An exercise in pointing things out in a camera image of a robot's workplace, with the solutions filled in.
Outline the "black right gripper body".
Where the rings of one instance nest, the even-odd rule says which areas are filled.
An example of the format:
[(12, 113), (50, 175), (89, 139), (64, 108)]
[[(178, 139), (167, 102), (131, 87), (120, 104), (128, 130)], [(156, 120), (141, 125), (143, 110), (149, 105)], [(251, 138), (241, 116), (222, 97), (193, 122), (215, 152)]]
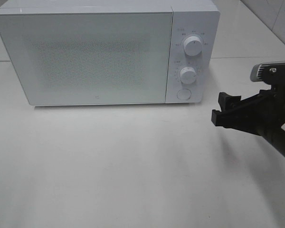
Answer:
[(235, 101), (235, 129), (264, 138), (285, 138), (285, 85)]

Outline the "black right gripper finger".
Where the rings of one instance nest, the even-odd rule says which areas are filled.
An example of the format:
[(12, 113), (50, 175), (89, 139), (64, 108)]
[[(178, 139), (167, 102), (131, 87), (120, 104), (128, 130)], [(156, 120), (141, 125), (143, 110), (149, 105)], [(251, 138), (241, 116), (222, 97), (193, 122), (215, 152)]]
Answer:
[(218, 95), (218, 104), (222, 112), (234, 108), (240, 101), (241, 96), (232, 96), (225, 92), (220, 92)]
[(212, 110), (211, 121), (215, 126), (224, 128), (234, 128), (237, 124), (233, 116), (218, 110)]

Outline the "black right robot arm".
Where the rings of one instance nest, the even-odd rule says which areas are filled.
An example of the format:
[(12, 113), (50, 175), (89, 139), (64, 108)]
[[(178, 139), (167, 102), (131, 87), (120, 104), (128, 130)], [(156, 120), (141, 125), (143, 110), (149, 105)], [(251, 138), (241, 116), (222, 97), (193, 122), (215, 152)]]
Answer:
[(285, 86), (246, 99), (220, 92), (218, 103), (221, 110), (211, 115), (215, 126), (261, 136), (285, 157)]

